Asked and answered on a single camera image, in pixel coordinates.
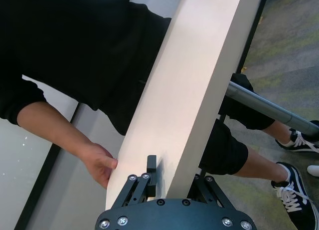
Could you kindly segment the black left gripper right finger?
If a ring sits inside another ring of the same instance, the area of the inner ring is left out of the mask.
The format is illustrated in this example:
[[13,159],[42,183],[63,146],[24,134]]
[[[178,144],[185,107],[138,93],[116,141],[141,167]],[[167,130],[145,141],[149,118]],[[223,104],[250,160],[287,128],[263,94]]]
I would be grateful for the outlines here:
[[236,210],[212,176],[196,174],[187,198],[209,205]]

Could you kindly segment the person's right hand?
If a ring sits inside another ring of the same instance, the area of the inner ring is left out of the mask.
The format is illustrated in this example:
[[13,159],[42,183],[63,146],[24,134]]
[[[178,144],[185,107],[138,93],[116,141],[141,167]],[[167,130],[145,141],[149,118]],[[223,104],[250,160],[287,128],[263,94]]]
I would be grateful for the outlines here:
[[111,173],[118,160],[101,145],[90,143],[81,148],[78,157],[86,166],[92,178],[104,189],[107,188]]

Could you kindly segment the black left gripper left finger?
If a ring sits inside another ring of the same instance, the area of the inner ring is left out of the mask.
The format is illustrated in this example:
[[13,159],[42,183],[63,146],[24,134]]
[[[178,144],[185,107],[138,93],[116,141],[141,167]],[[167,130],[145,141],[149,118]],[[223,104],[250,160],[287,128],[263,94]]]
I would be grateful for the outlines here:
[[157,185],[157,157],[156,155],[148,155],[147,170],[139,177],[129,175],[126,186],[126,197],[122,206],[128,206],[146,202],[149,198],[156,196]]

